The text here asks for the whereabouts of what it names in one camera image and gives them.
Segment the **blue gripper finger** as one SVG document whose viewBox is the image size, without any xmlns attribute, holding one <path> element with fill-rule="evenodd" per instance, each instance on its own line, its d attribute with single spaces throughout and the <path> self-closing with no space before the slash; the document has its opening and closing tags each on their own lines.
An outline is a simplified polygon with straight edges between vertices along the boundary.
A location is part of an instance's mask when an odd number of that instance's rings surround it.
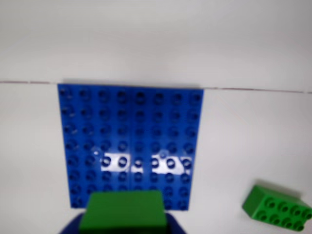
<svg viewBox="0 0 312 234">
<path fill-rule="evenodd" d="M 166 234 L 186 234 L 182 226 L 170 213 L 165 213 L 167 220 Z"/>
<path fill-rule="evenodd" d="M 59 232 L 59 234 L 79 234 L 79 225 L 83 215 L 84 213 L 78 214 Z"/>
</svg>

